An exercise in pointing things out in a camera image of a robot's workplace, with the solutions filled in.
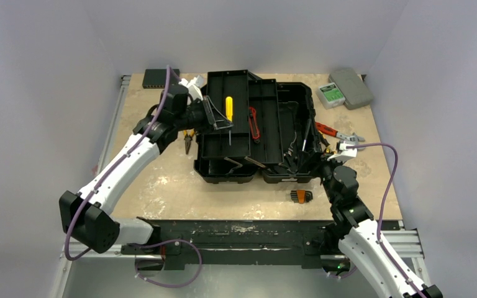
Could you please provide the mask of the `small claw hammer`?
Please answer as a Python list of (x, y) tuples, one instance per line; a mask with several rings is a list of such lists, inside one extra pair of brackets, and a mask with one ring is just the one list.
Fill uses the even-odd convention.
[(308, 119), (307, 122), (306, 122), (305, 130), (304, 130), (304, 133), (302, 135), (303, 136), (302, 147), (301, 147), (302, 152), (305, 152), (305, 150), (306, 150), (307, 138), (308, 138), (308, 135), (310, 133), (312, 123), (313, 123), (312, 119)]

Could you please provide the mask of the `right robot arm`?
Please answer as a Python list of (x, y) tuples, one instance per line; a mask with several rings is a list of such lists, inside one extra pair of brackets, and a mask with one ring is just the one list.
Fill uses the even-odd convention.
[(344, 165), (346, 154), (326, 154), (317, 165), (317, 175), (330, 202), (334, 229), (324, 235), (325, 247), (342, 252), (369, 282), (379, 297), (442, 297), (401, 259), (376, 220), (358, 196), (354, 169)]

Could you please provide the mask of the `yellow handled screwdriver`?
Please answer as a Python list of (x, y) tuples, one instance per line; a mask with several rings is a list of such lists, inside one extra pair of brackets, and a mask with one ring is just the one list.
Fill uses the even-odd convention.
[(229, 136), (229, 145), (231, 145), (232, 144), (231, 133), (232, 133), (233, 115), (234, 115), (234, 100), (233, 100), (233, 97), (231, 96), (227, 96), (225, 98), (225, 115), (230, 124), (228, 136)]

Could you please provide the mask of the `black plastic toolbox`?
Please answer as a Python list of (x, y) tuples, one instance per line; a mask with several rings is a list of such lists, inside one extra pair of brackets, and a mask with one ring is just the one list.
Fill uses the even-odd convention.
[[(227, 96), (233, 97), (234, 115), (231, 141), (228, 130), (196, 137), (194, 170), (207, 183), (247, 183), (261, 173), (267, 183), (294, 181), (308, 183), (310, 159), (323, 153), (321, 136), (315, 126), (316, 111), (309, 86), (301, 82), (263, 79), (248, 70), (212, 71), (202, 93), (223, 109)], [(248, 124), (249, 107), (257, 111), (260, 143), (255, 143)], [(303, 135), (312, 119), (306, 150), (298, 156), (283, 156), (283, 137), (298, 131)]]

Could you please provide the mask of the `red black utility knife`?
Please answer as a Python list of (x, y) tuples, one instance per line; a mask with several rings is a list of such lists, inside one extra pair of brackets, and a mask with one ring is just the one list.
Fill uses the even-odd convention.
[(257, 111), (254, 107), (249, 107), (249, 115), (248, 115), (248, 124), (250, 127), (250, 135), (252, 140), (255, 143), (260, 143), (260, 129), (258, 127), (257, 122)]

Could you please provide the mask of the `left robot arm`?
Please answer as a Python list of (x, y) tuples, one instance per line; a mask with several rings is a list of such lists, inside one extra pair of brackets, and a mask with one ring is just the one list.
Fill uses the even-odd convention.
[(160, 237), (143, 220), (114, 220), (111, 213), (120, 197), (142, 170), (157, 159), (183, 130), (198, 133), (227, 130), (233, 126), (233, 99), (227, 96), (218, 109), (197, 86), (173, 84), (161, 92), (158, 104), (141, 119), (114, 159), (78, 192), (65, 191), (60, 215), (66, 234), (64, 253), (70, 253), (74, 238), (88, 251), (104, 253), (114, 244), (134, 245), (146, 254), (156, 252)]

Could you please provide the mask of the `yellow handled pliers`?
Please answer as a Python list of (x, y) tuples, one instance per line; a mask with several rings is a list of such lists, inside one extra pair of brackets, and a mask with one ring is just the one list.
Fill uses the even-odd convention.
[(183, 135), (184, 135), (184, 150), (185, 150), (185, 154), (188, 155), (191, 149), (193, 138), (195, 136), (195, 131), (184, 130)]

